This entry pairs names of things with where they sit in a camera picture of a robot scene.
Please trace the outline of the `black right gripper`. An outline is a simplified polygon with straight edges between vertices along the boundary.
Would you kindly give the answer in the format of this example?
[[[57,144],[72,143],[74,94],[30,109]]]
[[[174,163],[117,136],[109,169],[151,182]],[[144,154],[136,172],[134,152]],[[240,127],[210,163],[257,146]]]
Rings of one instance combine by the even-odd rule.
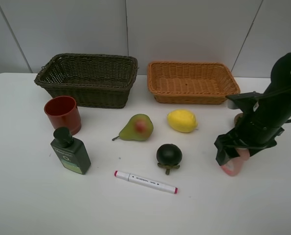
[[[248,149],[252,157],[260,149],[276,146],[275,138],[284,132],[282,125],[285,122],[286,114],[279,109],[267,110],[259,107],[255,112],[243,113],[243,119],[237,126],[215,140],[217,163],[222,166],[235,158],[235,148]]]

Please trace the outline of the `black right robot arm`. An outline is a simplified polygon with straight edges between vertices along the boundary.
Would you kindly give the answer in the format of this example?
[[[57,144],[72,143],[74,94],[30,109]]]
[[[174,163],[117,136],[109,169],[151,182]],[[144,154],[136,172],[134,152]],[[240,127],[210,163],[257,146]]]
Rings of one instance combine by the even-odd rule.
[[[271,82],[264,93],[250,92],[228,95],[243,115],[235,127],[215,141],[217,163],[222,166],[240,154],[238,148],[249,155],[277,145],[276,137],[284,132],[283,124],[291,123],[291,52],[277,60]]]

